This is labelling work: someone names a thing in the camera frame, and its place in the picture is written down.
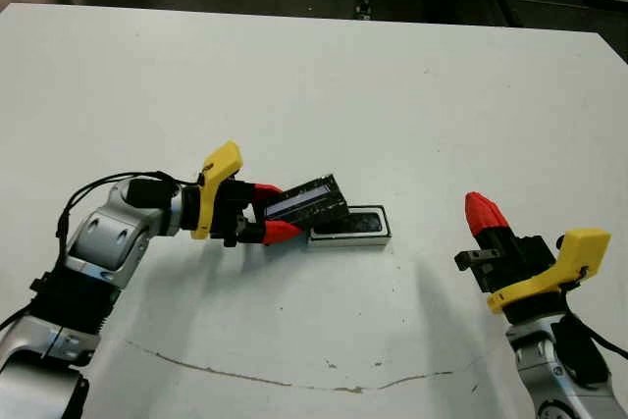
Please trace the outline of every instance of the brown stain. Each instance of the brown stain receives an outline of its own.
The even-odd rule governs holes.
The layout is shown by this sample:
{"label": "brown stain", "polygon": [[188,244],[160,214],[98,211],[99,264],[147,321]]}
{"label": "brown stain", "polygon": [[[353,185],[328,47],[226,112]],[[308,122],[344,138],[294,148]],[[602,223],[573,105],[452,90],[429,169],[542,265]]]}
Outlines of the brown stain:
{"label": "brown stain", "polygon": [[426,378],[438,377],[441,375],[453,375],[453,372],[435,372],[429,375],[411,375],[409,377],[400,378],[399,380],[395,380],[394,382],[387,383],[382,387],[377,388],[377,390],[385,390],[386,388],[401,385],[402,383],[411,382],[413,380],[425,380]]}
{"label": "brown stain", "polygon": [[362,394],[362,393],[364,393],[364,390],[370,390],[370,389],[365,389],[365,388],[362,388],[362,387],[334,388],[335,392],[339,392],[339,393],[353,393],[353,394]]}
{"label": "brown stain", "polygon": [[[251,375],[242,375],[240,373],[234,373],[234,372],[226,372],[223,370],[217,370],[213,367],[207,366],[207,367],[200,367],[198,365],[193,365],[191,363],[186,363],[186,362],[182,362],[180,360],[177,360],[175,358],[171,358],[168,357],[160,352],[154,351],[154,350],[150,350],[148,348],[142,347],[141,345],[132,342],[130,340],[126,340],[127,345],[130,345],[133,348],[138,349],[139,351],[151,355],[155,358],[158,358],[160,360],[163,360],[165,362],[171,363],[173,365],[178,365],[180,367],[189,369],[189,370],[195,370],[197,372],[204,372],[204,373],[209,373],[212,375],[218,375],[221,377],[229,377],[229,378],[237,378],[239,380],[246,380],[248,382],[255,382],[255,383],[263,383],[266,385],[273,385],[275,387],[284,387],[284,388],[299,388],[302,390],[312,390],[312,391],[318,391],[318,392],[329,392],[329,393],[352,393],[352,394],[363,394],[365,392],[378,392],[381,390],[385,390],[387,388],[390,387],[394,387],[396,385],[401,385],[403,383],[407,383],[407,382],[411,382],[414,380],[425,380],[428,378],[433,378],[433,377],[438,377],[438,376],[444,376],[444,375],[453,375],[455,372],[452,371],[446,371],[446,372],[435,372],[435,373],[430,373],[430,374],[426,374],[426,375],[411,375],[409,377],[404,377],[404,378],[400,378],[399,380],[395,380],[393,382],[390,383],[386,383],[385,385],[382,385],[380,387],[375,387],[375,388],[368,388],[368,387],[359,387],[356,386],[354,388],[347,388],[347,387],[337,387],[337,388],[325,388],[325,387],[314,387],[314,386],[303,386],[303,385],[296,385],[293,383],[286,383],[286,382],[280,382],[277,380],[269,380],[267,378],[261,378],[261,377],[254,377]],[[325,360],[328,363],[328,366],[330,368],[338,368],[336,365],[334,365],[333,363],[329,363],[328,360]],[[381,366],[382,362],[376,362],[375,366]]]}

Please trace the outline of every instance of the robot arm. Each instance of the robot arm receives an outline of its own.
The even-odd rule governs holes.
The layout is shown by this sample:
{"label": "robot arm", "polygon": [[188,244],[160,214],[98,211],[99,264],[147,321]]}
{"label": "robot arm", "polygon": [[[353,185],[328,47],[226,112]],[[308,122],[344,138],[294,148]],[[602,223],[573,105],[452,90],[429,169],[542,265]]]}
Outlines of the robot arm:
{"label": "robot arm", "polygon": [[[138,203],[140,187],[144,197],[149,187],[153,196],[162,193],[163,204]],[[33,282],[37,295],[27,314],[0,343],[3,417],[80,417],[88,381],[73,366],[89,363],[149,240],[175,235],[184,211],[179,185],[129,179],[113,186],[72,237],[62,264]]]}
{"label": "robot arm", "polygon": [[593,340],[628,354],[586,327],[566,302],[568,291],[598,271],[610,234],[567,232],[554,260],[540,236],[515,236],[497,206],[479,193],[467,195],[466,215],[481,250],[460,252],[456,264],[472,270],[490,293],[489,307],[510,322],[506,337],[536,417],[628,418]]}
{"label": "robot arm", "polygon": [[[242,216],[249,203],[261,215],[260,205],[282,193],[236,181],[241,165],[237,146],[228,142],[205,160],[197,183],[160,172],[132,173],[125,180],[118,175],[96,181],[73,195],[60,218],[54,269],[32,283],[34,299],[0,327],[7,328],[0,340],[0,417],[81,416],[89,382],[75,367],[91,360],[101,327],[153,237],[188,230],[192,238],[222,238],[231,246],[279,242],[301,233],[303,227],[288,221],[250,223]],[[70,209],[95,184],[111,182],[107,202],[66,241]],[[294,209],[292,214],[304,214],[290,205],[284,206]],[[339,211],[338,205],[331,213],[329,205],[317,208],[318,217]]]}

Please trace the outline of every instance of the yellow bracket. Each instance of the yellow bracket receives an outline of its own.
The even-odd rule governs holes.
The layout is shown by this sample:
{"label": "yellow bracket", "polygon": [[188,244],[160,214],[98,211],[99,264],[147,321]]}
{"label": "yellow bracket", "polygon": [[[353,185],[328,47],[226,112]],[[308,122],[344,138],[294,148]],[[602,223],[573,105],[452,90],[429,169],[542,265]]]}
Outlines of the yellow bracket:
{"label": "yellow bracket", "polygon": [[565,233],[556,263],[539,275],[502,288],[487,303],[494,313],[504,306],[535,294],[560,291],[569,282],[586,280],[598,272],[610,233],[603,230],[571,230]]}
{"label": "yellow bracket", "polygon": [[200,186],[200,209],[198,226],[191,232],[192,239],[205,239],[214,218],[214,200],[218,186],[224,179],[235,174],[242,167],[239,147],[233,141],[227,141],[223,147],[215,150],[203,163],[203,185]]}

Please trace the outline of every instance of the black cable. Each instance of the black cable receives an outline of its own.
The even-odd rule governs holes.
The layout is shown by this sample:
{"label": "black cable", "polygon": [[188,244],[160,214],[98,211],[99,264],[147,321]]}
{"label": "black cable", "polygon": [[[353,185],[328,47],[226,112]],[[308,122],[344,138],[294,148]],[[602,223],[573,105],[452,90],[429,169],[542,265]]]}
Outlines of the black cable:
{"label": "black cable", "polygon": [[610,350],[611,352],[614,352],[617,355],[621,355],[623,358],[628,360],[628,351],[626,351],[623,348],[615,345],[611,341],[606,340],[605,338],[603,338],[600,334],[596,333],[593,329],[591,329],[589,326],[587,326],[578,316],[576,316],[573,313],[573,311],[571,311],[571,308],[567,304],[567,293],[569,293],[570,291],[572,291],[573,289],[575,289],[578,286],[580,286],[580,284],[577,281],[575,283],[571,283],[571,284],[567,284],[567,285],[561,286],[561,288],[562,288],[562,293],[561,293],[562,301],[563,301],[563,304],[564,304],[564,306],[565,306],[565,308],[567,310],[567,316],[570,316],[571,319],[573,319],[576,322],[576,324],[578,326],[580,326],[580,328],[585,333],[587,333],[591,339],[593,339],[595,342],[597,342],[601,347],[604,347],[606,350]]}
{"label": "black cable", "polygon": [[16,311],[15,313],[13,313],[11,316],[9,316],[7,319],[5,319],[2,324],[0,324],[0,331],[2,331],[3,329],[5,329],[7,326],[9,326],[11,323],[13,323],[14,321],[18,320],[19,318],[22,317],[22,315],[24,315],[28,310],[30,309],[30,303],[27,304],[24,308],[19,309],[18,311]]}
{"label": "black cable", "polygon": [[111,176],[103,177],[102,179],[98,179],[92,183],[88,183],[87,185],[82,186],[77,191],[75,191],[63,211],[61,212],[61,216],[59,216],[59,220],[57,221],[57,232],[55,234],[56,238],[59,240],[59,254],[57,255],[57,260],[55,262],[55,268],[61,268],[63,266],[63,261],[66,257],[66,251],[68,249],[68,231],[70,230],[70,212],[71,210],[77,206],[81,200],[83,200],[86,196],[88,196],[94,189],[99,186],[105,185],[107,183],[115,183],[119,182],[123,179],[133,178],[133,177],[150,177],[153,179],[157,179],[160,181],[176,183],[179,185],[196,185],[198,182],[186,182],[175,179],[174,177],[166,174],[161,171],[153,171],[153,172],[121,172],[119,174],[113,174]]}

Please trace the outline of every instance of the white table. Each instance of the white table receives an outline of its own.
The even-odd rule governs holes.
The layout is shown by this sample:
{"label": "white table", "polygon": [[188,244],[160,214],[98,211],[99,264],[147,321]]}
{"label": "white table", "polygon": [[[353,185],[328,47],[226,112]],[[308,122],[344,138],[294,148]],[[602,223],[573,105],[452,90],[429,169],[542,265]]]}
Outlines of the white table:
{"label": "white table", "polygon": [[52,267],[71,190],[190,178],[228,138],[245,180],[333,172],[390,217],[383,251],[153,239],[86,369],[87,418],[533,417],[505,321],[453,263],[476,246],[469,190],[549,245],[614,233],[571,300],[628,344],[628,68],[596,34],[12,5],[0,51],[3,317]]}

